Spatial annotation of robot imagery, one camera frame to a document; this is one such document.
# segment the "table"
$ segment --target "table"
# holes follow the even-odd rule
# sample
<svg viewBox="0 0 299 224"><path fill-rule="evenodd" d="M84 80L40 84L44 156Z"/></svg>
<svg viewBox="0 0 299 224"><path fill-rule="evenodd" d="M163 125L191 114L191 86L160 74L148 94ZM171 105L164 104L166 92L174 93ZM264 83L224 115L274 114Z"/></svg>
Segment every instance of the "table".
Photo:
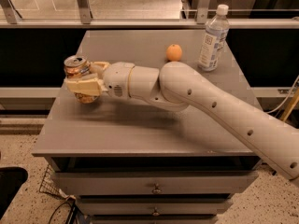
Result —
<svg viewBox="0 0 299 224"><path fill-rule="evenodd" d="M170 44L197 68L203 30L88 31L78 49L90 61L161 68ZM216 86L259 107L227 46L219 67L198 70ZM55 184L77 197L93 223L215 223L234 193L257 177L260 159L205 113L165 111L107 95L84 105L65 85L33 155L55 170Z"/></svg>

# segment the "drawer knob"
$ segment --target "drawer knob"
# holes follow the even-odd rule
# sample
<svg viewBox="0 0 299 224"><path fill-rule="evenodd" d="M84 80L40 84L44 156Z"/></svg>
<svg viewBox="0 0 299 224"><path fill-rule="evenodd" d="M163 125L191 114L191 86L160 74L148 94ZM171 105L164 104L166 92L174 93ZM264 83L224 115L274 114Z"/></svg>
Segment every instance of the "drawer knob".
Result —
<svg viewBox="0 0 299 224"><path fill-rule="evenodd" d="M152 191L153 194L161 194L162 191L159 189L159 184L155 184L155 189Z"/></svg>
<svg viewBox="0 0 299 224"><path fill-rule="evenodd" d="M158 212L157 210L157 207L155 207L155 209L153 210L153 213L152 213L153 216L157 217L160 215L160 213Z"/></svg>

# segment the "gray tabletop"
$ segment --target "gray tabletop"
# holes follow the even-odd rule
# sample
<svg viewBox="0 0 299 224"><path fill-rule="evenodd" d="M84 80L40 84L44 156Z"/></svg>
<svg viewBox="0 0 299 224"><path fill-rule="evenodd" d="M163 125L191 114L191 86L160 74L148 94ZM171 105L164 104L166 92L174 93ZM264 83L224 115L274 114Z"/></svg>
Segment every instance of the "gray tabletop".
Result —
<svg viewBox="0 0 299 224"><path fill-rule="evenodd" d="M78 54L90 61L130 62L161 68L170 44L180 44L181 61L197 69L202 30L89 31ZM228 46L208 80L259 107ZM252 155L205 113L189 106L169 112L142 101L107 95L83 105L63 85L38 137L35 156L232 156Z"/></svg>

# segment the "metal post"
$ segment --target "metal post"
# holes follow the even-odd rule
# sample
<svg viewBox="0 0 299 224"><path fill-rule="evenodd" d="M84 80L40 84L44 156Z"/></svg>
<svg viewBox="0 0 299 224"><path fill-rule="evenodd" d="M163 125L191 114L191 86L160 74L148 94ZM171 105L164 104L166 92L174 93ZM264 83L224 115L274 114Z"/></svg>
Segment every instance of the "metal post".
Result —
<svg viewBox="0 0 299 224"><path fill-rule="evenodd" d="M15 7L10 0L0 0L0 5L4 11L7 22L10 24L17 24L21 19L20 14L16 11Z"/></svg>
<svg viewBox="0 0 299 224"><path fill-rule="evenodd" d="M90 9L90 4L88 0L77 0L78 8L80 13L81 22L83 24L91 23L93 19L93 14Z"/></svg>
<svg viewBox="0 0 299 224"><path fill-rule="evenodd" d="M198 0L198 4L197 4L197 23L198 24L206 23L209 3L210 3L210 0Z"/></svg>

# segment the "white bottle cap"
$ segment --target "white bottle cap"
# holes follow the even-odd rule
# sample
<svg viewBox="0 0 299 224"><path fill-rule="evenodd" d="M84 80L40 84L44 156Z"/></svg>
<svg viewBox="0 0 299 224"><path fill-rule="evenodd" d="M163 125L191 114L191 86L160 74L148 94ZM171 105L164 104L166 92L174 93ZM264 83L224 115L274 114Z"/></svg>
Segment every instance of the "white bottle cap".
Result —
<svg viewBox="0 0 299 224"><path fill-rule="evenodd" d="M218 15L225 16L225 15L227 15L227 12L228 12L228 6L227 5L225 5L225 4L218 5L217 11L216 11L216 13Z"/></svg>

